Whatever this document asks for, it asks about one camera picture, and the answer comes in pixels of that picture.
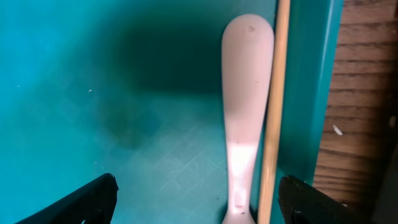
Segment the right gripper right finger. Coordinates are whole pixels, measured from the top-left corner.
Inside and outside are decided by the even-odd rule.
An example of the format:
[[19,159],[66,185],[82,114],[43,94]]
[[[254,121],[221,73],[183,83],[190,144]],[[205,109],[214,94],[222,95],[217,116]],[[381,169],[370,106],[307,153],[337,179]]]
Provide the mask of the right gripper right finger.
[[372,223],[292,175],[281,178],[278,196],[285,224]]

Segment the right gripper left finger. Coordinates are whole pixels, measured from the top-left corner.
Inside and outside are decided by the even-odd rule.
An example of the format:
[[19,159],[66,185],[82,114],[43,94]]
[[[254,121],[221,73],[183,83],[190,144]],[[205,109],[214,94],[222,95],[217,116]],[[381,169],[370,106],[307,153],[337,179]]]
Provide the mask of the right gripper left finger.
[[105,173],[17,224],[110,224],[118,190],[115,176]]

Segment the wooden chopstick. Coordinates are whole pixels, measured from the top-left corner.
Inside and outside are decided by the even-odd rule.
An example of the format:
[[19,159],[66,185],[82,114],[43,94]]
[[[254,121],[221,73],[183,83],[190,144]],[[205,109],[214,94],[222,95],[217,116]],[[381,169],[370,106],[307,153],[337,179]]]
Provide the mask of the wooden chopstick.
[[274,58],[264,138],[264,155],[262,160],[261,187],[257,214],[258,224],[269,224],[271,220],[284,100],[289,17],[290,0],[279,0],[275,27]]

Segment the white plastic fork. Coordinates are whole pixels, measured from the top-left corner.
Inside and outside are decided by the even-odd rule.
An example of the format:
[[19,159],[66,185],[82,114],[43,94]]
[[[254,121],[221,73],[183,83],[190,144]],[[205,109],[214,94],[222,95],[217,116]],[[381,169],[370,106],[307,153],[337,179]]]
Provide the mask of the white plastic fork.
[[228,207],[223,223],[254,223],[249,201],[273,51],[274,32],[261,16],[238,16],[223,32],[221,70],[228,165]]

